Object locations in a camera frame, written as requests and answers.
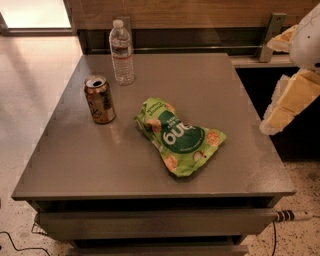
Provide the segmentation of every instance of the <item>speckled floor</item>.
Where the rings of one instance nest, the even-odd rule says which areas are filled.
[[[79,58],[76,38],[3,38],[0,36],[0,232],[11,234],[17,248],[41,247],[51,256],[65,255],[67,243],[31,232],[35,211],[11,193],[57,104]],[[320,163],[285,163],[297,189],[283,198],[278,210],[308,210],[320,214]],[[320,219],[276,224],[278,256],[320,255]],[[272,225],[249,236],[248,256],[269,256]],[[47,255],[43,250],[16,252],[0,233],[0,255]]]

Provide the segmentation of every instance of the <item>plastic bottle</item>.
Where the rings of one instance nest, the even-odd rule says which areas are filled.
[[[131,38],[122,20],[113,21],[109,42],[116,81],[119,85],[129,85],[134,81]]]

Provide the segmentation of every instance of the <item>chip bag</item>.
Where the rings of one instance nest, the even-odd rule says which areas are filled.
[[[191,175],[226,139],[219,130],[183,124],[174,108],[160,98],[145,101],[135,120],[169,171],[178,177]]]

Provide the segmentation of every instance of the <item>snack bag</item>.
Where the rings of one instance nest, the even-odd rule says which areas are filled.
[[[174,108],[160,98],[145,101],[135,120],[169,171],[178,177],[196,171],[226,139],[219,130],[183,124]]]

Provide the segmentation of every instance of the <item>aluminum can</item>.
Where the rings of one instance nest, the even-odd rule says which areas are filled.
[[[102,75],[91,75],[84,81],[86,95],[93,121],[107,124],[115,118],[110,86]]]

